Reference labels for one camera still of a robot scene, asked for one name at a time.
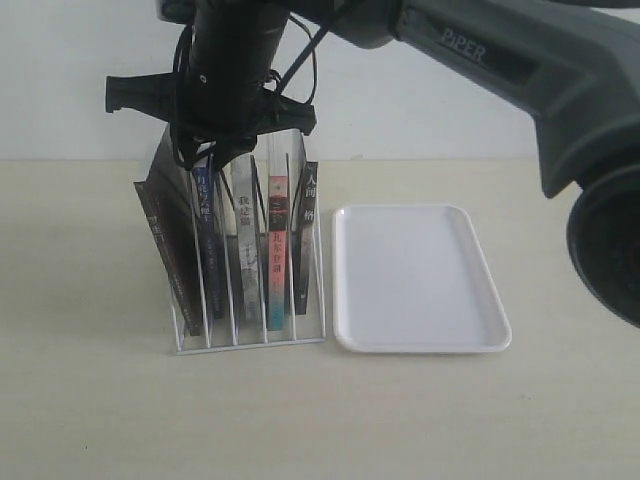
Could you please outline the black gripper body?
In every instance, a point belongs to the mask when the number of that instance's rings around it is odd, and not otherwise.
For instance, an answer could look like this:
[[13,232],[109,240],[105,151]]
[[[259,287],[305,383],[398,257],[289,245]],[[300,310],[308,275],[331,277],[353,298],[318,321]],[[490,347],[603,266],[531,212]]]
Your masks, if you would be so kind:
[[165,122],[177,156],[196,156],[206,143],[250,151],[261,135],[284,130],[308,135],[316,126],[313,105],[264,86],[280,80],[275,70],[252,86],[221,86],[215,77],[176,73],[108,76],[105,110],[130,109]]

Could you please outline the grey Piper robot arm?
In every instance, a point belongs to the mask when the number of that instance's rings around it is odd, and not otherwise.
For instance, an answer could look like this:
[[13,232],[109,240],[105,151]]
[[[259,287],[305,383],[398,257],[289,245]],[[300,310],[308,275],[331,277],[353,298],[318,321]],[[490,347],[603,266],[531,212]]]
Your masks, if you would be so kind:
[[581,193],[566,243],[579,278],[610,312],[639,322],[639,27],[612,1],[160,1],[182,30],[167,73],[110,76],[105,109],[165,122],[174,161],[217,167],[259,136],[316,124],[310,102],[284,95],[299,64],[276,72],[288,22],[361,49],[391,41],[426,54],[525,112],[541,188]]

